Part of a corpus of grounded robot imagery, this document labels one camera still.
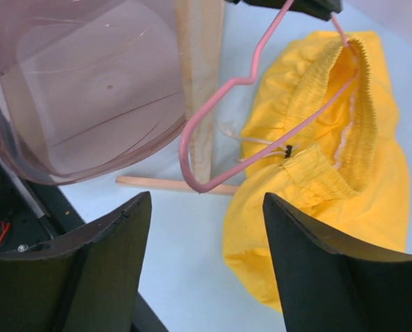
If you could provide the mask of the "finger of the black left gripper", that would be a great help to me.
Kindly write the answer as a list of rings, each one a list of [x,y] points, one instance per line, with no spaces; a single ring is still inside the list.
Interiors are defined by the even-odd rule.
[[[286,6],[286,0],[242,0],[249,6],[261,8],[282,9]],[[339,14],[343,10],[343,2],[340,0],[295,0],[292,1],[289,10],[300,12],[324,21],[329,21],[332,14]]]

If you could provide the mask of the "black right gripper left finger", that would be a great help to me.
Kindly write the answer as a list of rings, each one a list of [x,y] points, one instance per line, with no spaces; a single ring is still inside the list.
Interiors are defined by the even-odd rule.
[[[0,331],[129,331],[150,229],[141,192],[24,252],[0,254]]]

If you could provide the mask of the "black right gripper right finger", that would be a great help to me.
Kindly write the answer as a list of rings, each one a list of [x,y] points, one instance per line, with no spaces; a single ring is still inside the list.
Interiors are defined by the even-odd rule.
[[[263,214],[288,331],[412,331],[412,255],[352,237],[272,193]]]

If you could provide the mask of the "pink wire hanger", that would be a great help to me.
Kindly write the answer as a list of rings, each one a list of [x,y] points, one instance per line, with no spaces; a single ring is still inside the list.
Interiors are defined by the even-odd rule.
[[[292,137],[296,131],[308,125],[309,120],[286,133],[248,160],[235,164],[233,168],[201,183],[193,174],[193,157],[188,156],[191,136],[202,120],[216,107],[223,104],[222,112],[228,112],[238,120],[249,110],[254,96],[259,70],[266,69],[267,62],[278,55],[279,47],[290,42],[307,27],[304,19],[289,14],[292,1],[286,1],[280,10],[262,9],[242,2],[240,5],[227,2],[224,6],[224,50],[220,58],[220,70],[228,73],[244,73],[244,77],[232,77],[226,81],[192,116],[184,127],[179,141],[179,163],[185,182],[196,192],[210,192],[230,178],[242,172],[260,158],[272,152],[279,144]]]

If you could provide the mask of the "yellow shorts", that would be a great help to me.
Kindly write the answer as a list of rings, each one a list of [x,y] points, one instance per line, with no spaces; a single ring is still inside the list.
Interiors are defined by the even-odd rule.
[[[316,31],[292,41],[266,70],[242,129],[248,158],[311,115],[287,141],[291,156],[260,159],[245,171],[223,229],[223,257],[260,303],[280,310],[262,213],[272,192],[304,213],[375,245],[403,251],[410,176],[396,139],[399,111],[379,36]]]

